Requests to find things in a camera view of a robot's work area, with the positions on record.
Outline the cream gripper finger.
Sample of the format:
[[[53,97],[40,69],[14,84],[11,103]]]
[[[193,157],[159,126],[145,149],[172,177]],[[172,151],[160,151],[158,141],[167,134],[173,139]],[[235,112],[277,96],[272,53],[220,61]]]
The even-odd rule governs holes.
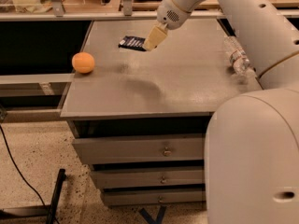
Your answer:
[[[167,25],[162,23],[155,24],[149,32],[149,35],[145,39],[143,49],[146,51],[152,51],[158,47],[167,38]]]

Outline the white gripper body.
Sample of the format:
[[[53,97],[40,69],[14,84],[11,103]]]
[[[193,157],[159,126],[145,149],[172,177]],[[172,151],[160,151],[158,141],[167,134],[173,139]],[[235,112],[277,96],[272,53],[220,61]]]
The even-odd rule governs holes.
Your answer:
[[[180,8],[173,0],[162,0],[157,9],[157,21],[169,30],[178,29],[191,13]]]

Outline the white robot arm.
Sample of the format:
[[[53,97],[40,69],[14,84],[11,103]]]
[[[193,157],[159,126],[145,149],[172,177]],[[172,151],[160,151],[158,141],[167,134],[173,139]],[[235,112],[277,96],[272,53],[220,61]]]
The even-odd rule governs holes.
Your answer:
[[[179,28],[205,0],[163,0],[157,27]],[[261,88],[222,104],[205,141],[208,224],[299,224],[299,32],[268,0],[218,0]]]

